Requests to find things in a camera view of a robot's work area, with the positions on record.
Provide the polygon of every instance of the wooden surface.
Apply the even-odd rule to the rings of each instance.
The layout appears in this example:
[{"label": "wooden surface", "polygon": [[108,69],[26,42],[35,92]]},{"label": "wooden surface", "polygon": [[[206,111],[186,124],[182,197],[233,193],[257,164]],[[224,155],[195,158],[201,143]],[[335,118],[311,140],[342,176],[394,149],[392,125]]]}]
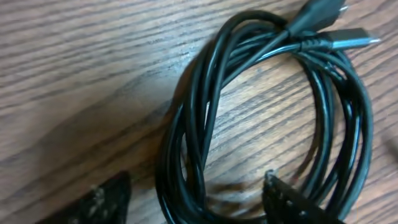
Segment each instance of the wooden surface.
[{"label": "wooden surface", "polygon": [[[163,223],[154,158],[184,68],[233,14],[286,14],[301,3],[0,0],[0,223],[34,223],[119,170],[132,177],[128,222]],[[382,42],[349,52],[375,130],[366,187],[346,221],[395,223],[398,1],[348,4],[335,27],[365,27]],[[288,55],[227,86],[206,168],[214,209],[256,213],[263,173],[288,179],[310,147],[313,118],[311,89]],[[336,147],[342,133],[340,123]]]}]

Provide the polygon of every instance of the cord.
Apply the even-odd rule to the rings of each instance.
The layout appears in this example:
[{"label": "cord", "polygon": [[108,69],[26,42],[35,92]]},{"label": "cord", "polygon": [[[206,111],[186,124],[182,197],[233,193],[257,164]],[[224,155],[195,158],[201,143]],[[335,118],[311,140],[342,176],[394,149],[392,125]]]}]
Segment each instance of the cord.
[{"label": "cord", "polygon": [[[221,89],[247,68],[286,53],[292,54],[303,67],[316,107],[319,145],[300,192],[317,205],[332,192],[325,211],[344,220],[368,174],[373,115],[367,91],[343,50],[365,47],[375,39],[363,29],[317,32],[334,23],[343,3],[310,0],[290,23],[270,12],[239,13],[228,20],[214,40],[198,54],[157,162],[156,191],[169,223],[266,222],[266,216],[238,220],[212,212],[206,206],[203,170]],[[333,85],[343,106],[346,125],[340,153],[327,174],[335,122]],[[187,179],[183,176],[180,157],[184,140],[190,171]]]}]

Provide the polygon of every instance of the brown wood tabletop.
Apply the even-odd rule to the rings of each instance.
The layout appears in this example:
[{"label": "brown wood tabletop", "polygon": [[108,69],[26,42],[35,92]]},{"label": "brown wood tabletop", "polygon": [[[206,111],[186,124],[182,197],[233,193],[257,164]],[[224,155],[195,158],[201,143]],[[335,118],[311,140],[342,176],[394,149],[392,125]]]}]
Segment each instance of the brown wood tabletop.
[{"label": "brown wood tabletop", "polygon": [[[120,170],[132,178],[128,223],[164,223],[155,156],[185,67],[235,13],[282,15],[302,3],[0,0],[0,223],[34,223]],[[365,27],[382,42],[348,52],[375,128],[369,177],[345,221],[398,223],[398,1],[348,4],[334,27]],[[228,85],[205,172],[213,209],[260,213],[264,172],[289,179],[310,147],[314,114],[307,79],[289,55]],[[340,121],[336,149],[343,133]]]}]

